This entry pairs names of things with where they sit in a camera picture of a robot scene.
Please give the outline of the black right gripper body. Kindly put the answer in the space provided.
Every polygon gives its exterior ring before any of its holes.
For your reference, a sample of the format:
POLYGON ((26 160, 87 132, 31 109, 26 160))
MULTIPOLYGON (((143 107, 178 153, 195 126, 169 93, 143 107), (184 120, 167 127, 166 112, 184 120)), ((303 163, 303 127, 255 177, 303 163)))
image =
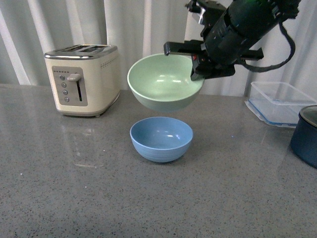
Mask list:
POLYGON ((236 59, 223 64, 216 62, 207 54, 205 44, 200 40, 170 42, 170 55, 187 55, 191 57, 192 66, 201 65, 210 69, 210 78, 228 77, 235 74, 237 60, 260 60, 264 57, 262 49, 251 50, 248 46, 236 59))

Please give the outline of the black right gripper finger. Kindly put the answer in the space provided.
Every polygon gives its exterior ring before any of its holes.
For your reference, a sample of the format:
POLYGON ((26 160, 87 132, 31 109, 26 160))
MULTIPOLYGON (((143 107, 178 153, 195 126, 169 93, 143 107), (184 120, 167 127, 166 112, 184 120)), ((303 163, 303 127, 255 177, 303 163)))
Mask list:
POLYGON ((166 42, 163 46, 164 55, 168 56, 170 54, 170 42, 166 42))
POLYGON ((192 81, 210 78, 210 69, 201 65, 193 66, 190 78, 192 81))

